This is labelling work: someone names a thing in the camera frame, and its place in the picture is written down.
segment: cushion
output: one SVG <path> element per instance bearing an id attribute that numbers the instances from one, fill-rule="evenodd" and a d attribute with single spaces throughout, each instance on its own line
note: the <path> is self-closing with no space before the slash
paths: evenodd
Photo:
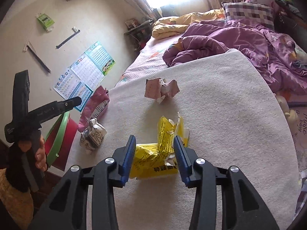
<path id="1" fill-rule="evenodd" d="M 253 3 L 223 3 L 226 20 L 252 19 L 274 30 L 273 9 Z"/>
<path id="2" fill-rule="evenodd" d="M 246 3 L 256 3 L 256 4 L 262 4 L 266 5 L 268 7 L 271 7 L 273 9 L 273 15 L 276 15 L 280 11 L 280 7 L 275 2 L 275 0 L 246 0 Z"/>

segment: blue gripper pad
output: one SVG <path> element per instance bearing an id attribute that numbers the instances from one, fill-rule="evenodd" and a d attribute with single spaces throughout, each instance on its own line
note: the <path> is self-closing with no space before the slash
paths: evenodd
<path id="1" fill-rule="evenodd" d="M 188 187 L 191 183 L 190 176 L 192 174 L 192 164 L 179 136 L 174 138 L 174 151 L 181 180 L 185 183 L 185 186 Z"/>
<path id="2" fill-rule="evenodd" d="M 122 176 L 121 182 L 123 184 L 125 184 L 129 179 L 132 162 L 135 155 L 135 148 L 135 136 L 130 135 L 126 147 L 124 148 L 124 151 L 122 153 L 122 155 L 125 157 L 119 162 L 119 174 Z"/>

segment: crumpled yellow wrapper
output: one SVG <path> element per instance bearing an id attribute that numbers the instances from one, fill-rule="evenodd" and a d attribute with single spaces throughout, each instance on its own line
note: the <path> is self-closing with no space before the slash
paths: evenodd
<path id="1" fill-rule="evenodd" d="M 136 145 L 129 177 L 144 179 L 178 173 L 173 149 L 174 137 L 180 136 L 186 147 L 189 134 L 190 130 L 184 128 L 183 118 L 179 112 L 177 123 L 161 117 L 158 122 L 158 142 Z"/>

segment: metal screw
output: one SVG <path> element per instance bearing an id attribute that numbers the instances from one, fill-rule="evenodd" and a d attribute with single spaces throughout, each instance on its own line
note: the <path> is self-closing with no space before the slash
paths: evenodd
<path id="1" fill-rule="evenodd" d="M 237 173 L 237 172 L 239 171 L 239 168 L 238 168 L 237 166 L 231 166 L 231 167 L 230 167 L 230 170 L 231 170 L 232 172 Z"/>
<path id="2" fill-rule="evenodd" d="M 205 161 L 205 159 L 203 159 L 203 158 L 197 158 L 197 159 L 196 159 L 196 162 L 197 162 L 198 164 L 204 164 L 206 161 Z"/>
<path id="3" fill-rule="evenodd" d="M 108 158 L 105 160 L 105 162 L 106 162 L 107 164 L 112 164 L 112 163 L 114 163 L 114 158 L 108 157 Z"/>
<path id="4" fill-rule="evenodd" d="M 70 168 L 71 172 L 76 172 L 79 170 L 79 166 L 78 165 L 74 165 Z"/>

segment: pink plastic bag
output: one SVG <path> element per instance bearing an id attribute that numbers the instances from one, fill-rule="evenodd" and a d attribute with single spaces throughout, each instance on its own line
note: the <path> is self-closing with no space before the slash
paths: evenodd
<path id="1" fill-rule="evenodd" d="M 83 132 L 89 126 L 89 121 L 99 118 L 106 112 L 109 105 L 109 91 L 99 86 L 94 94 L 86 102 L 79 121 L 78 131 Z"/>

